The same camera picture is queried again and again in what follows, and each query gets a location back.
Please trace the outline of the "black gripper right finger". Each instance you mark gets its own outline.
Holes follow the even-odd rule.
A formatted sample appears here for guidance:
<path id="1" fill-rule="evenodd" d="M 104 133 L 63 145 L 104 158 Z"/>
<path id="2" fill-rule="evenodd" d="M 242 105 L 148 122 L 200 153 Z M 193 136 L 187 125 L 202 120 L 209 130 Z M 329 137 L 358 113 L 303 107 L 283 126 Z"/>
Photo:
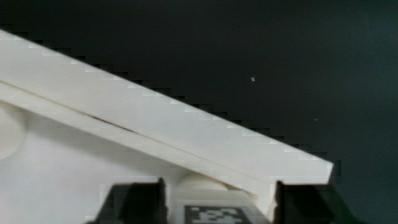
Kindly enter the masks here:
<path id="1" fill-rule="evenodd" d="M 274 224 L 369 224 L 354 215 L 331 185 L 276 187 Z"/>

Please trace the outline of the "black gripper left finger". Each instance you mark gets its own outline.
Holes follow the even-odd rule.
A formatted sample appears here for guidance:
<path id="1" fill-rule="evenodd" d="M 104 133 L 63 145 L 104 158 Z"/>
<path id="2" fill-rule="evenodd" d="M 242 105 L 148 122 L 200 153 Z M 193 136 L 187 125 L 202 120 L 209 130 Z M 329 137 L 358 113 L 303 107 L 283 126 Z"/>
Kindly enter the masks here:
<path id="1" fill-rule="evenodd" d="M 168 224 L 166 181 L 116 184 L 88 224 Z"/>

